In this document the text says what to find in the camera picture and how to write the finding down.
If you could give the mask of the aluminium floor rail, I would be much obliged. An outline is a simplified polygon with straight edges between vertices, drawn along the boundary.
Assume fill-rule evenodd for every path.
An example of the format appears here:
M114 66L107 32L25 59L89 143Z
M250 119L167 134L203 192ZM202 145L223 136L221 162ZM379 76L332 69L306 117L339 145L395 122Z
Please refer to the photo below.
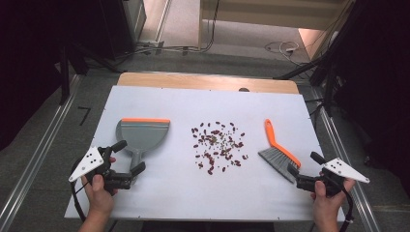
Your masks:
M32 153L31 159L29 159L29 162L16 182L16 185L12 188L11 193L7 197L5 206L0 213L0 232L8 232L11 227L15 215L32 186L37 173L43 165L48 150L73 104L73 100L77 94L82 79L83 77L81 75L75 74L73 76L69 85L72 91L69 93L66 101L57 107L40 143Z
M326 158L340 158L347 164L354 166L352 159L349 157L347 147L340 137L340 133L337 130L337 125L335 124L335 118L330 117L324 106L321 106L321 99L324 95L321 93L319 88L311 87L311 94L313 100L316 104L316 108L312 113L312 122L315 130L319 128L320 125L323 126L326 131L325 136L329 139L332 145L332 152L328 153L323 150ZM381 227L375 217L373 210L371 209L370 203L366 197L364 185L357 183L356 186L351 190L351 195L355 208L359 214L359 218L366 232L381 232Z

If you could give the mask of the scattered red beans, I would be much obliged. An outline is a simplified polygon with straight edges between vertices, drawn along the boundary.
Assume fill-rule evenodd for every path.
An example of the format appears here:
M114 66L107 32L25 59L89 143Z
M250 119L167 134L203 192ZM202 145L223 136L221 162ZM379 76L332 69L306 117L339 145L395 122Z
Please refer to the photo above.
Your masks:
M190 129L194 163L208 175L241 167L249 159L246 133L233 122L201 122Z

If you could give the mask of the white table sheet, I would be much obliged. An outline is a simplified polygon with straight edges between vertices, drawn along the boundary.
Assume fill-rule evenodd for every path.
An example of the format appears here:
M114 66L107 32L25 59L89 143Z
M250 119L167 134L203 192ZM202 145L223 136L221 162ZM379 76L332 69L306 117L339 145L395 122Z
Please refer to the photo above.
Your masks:
M277 142L301 162L305 175L321 167L304 98L267 94L115 86L111 89L92 141L116 143L122 118L166 118L169 131L161 145L144 154L146 169L129 190L115 197L113 216L126 219L301 221L312 218L312 200L272 168L258 152L269 146L264 121L273 123ZM241 167L208 175L194 163L190 129L201 122L235 123L246 133L249 154Z

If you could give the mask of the grey dustpan with orange edge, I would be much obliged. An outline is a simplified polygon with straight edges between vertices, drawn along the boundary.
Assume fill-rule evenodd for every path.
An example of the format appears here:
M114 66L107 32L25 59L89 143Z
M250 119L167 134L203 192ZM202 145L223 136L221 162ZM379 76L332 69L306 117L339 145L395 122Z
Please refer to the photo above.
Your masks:
M170 126L169 119L122 118L116 126L118 141L127 142L132 153L130 169L137 167L145 152L156 149L164 140Z

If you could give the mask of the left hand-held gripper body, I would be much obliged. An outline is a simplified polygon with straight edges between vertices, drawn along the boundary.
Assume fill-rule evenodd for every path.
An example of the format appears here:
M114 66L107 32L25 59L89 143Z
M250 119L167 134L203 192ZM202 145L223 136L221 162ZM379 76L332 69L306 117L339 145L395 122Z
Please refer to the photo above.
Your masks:
M121 148L113 147L91 147L79 164L74 168L69 182L74 183L81 176L86 176L92 181L96 174L102 175L104 189L113 193L115 189L130 189L132 183L131 173L117 173L111 168L111 154L118 152Z

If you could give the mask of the orange brush with grey bristles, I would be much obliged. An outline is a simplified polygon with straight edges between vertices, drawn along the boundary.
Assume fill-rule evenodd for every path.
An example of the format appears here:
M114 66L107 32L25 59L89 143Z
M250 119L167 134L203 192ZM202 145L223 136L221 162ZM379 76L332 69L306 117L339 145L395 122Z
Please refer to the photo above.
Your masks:
M287 170L288 166L299 170L301 162L287 149L277 143L274 126L270 119L264 121L264 128L270 147L258 152L258 155L270 164L281 176L290 183L295 177Z

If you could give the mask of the light wooden furniture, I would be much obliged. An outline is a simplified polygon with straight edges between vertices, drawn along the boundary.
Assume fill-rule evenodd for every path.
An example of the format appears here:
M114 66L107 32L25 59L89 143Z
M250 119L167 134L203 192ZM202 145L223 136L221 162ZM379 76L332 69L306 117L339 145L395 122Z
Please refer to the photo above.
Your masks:
M356 0L199 0L198 42L204 43L203 19L298 28L307 55L315 59L347 21Z

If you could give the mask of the black curtain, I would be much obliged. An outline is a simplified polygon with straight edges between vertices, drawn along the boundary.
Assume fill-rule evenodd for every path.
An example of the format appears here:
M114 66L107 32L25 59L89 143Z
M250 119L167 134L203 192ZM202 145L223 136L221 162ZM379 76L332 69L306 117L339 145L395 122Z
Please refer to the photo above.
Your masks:
M410 194L410 0L355 0L335 45L335 102Z
M126 1L0 0L0 151L61 89L60 44L81 44L107 62L132 49Z

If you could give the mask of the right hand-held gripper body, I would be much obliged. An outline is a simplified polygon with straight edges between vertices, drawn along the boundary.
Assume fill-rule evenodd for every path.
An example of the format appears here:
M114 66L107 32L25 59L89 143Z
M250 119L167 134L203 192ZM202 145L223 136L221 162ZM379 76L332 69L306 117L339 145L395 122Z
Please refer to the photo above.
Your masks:
M322 166L322 174L317 177L299 175L296 177L298 189L315 192L315 182L322 181L326 186L328 196L334 196L342 191L346 178L368 184L370 179L344 162L336 158L326 161Z

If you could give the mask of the wooden table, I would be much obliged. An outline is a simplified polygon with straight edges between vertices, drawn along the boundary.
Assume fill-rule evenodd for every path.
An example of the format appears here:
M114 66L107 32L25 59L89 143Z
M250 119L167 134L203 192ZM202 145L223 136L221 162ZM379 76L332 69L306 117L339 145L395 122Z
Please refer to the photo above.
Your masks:
M158 88L242 91L253 93L298 94L297 84L292 80L259 79L214 74L189 74L175 72L124 72L120 86Z

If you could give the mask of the black metal stand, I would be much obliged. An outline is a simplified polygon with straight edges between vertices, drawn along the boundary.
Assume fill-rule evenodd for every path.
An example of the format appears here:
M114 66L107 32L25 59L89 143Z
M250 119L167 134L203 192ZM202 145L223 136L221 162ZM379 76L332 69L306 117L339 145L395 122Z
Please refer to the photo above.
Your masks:
M84 58L89 57L102 65L104 68L107 68L114 73L122 73L121 70L118 70L113 65L109 64L98 54L78 43L61 43L59 45L59 56L62 90L60 105L63 105L68 100L71 94L69 64L72 64L72 67L74 68L76 73L86 74L88 73L88 66Z

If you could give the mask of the person's left hand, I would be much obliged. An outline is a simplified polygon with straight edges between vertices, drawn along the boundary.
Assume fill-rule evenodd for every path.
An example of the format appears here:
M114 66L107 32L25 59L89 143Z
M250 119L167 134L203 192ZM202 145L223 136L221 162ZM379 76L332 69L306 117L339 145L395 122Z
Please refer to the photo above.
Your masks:
M93 177L91 183L88 183L87 178L81 178L85 192L89 201L89 215L110 216L113 207L113 196L104 189L103 176L97 174Z

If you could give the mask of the person's right hand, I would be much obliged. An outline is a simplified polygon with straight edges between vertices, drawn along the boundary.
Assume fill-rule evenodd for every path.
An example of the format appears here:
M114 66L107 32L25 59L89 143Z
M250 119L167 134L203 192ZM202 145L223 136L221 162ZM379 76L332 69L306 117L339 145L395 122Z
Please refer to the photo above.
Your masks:
M346 198L346 194L341 191L328 197L325 184L322 181L316 181L315 192L311 197L313 199L313 218L319 224L337 220L338 210Z

